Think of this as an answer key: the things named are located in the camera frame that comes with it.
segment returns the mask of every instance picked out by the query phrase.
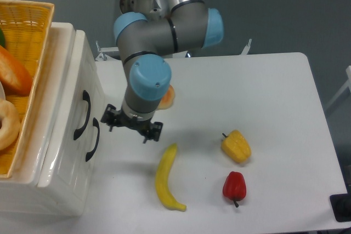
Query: yellow banana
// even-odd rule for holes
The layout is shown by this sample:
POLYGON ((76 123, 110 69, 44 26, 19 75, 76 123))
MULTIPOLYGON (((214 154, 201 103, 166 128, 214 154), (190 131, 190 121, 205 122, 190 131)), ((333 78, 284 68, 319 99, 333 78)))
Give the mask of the yellow banana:
POLYGON ((186 205, 179 203, 168 189, 168 176, 173 161, 177 154, 177 144, 171 144, 163 154, 160 163, 158 164, 155 188, 158 198, 161 203, 169 210, 185 211, 186 205))

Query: red bell pepper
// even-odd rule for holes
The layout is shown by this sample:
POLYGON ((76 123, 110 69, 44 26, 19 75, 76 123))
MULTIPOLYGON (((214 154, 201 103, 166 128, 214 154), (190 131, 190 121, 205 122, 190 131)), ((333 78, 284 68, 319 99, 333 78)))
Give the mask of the red bell pepper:
POLYGON ((237 201, 241 201, 246 196, 246 185, 244 176, 239 172, 230 172, 223 186, 223 196, 234 201, 238 207, 237 201))

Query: white cabinet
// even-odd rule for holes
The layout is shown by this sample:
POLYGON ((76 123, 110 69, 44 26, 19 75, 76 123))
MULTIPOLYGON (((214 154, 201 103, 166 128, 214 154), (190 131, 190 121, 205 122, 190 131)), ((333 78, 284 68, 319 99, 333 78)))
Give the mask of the white cabinet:
POLYGON ((46 97, 36 109, 52 114, 33 121, 29 155, 12 178, 0 180, 0 211, 80 215, 84 209, 105 95, 85 33, 62 23, 51 31, 50 74, 40 84, 46 97))

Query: wicker basket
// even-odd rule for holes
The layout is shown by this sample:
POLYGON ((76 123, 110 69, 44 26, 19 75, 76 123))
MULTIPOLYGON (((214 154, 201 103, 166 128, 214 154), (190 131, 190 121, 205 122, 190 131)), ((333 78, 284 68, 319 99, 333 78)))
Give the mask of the wicker basket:
POLYGON ((11 177, 15 163, 30 136, 30 131, 27 131, 28 122, 53 14, 54 4, 0 0, 0 28, 5 35, 6 49, 23 63, 33 77, 29 96, 6 96, 6 100, 12 102, 19 112, 21 129, 17 141, 0 151, 0 178, 11 177))

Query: cabinet drawer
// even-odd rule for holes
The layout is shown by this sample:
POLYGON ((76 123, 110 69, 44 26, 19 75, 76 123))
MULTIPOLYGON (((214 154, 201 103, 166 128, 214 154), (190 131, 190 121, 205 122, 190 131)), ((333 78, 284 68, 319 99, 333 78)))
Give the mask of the cabinet drawer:
POLYGON ((94 164, 94 157, 86 162, 86 154, 98 141, 97 120, 103 110, 104 93, 93 54, 85 33, 78 30, 38 182, 38 189, 50 195, 66 214, 79 215, 83 211, 94 164))

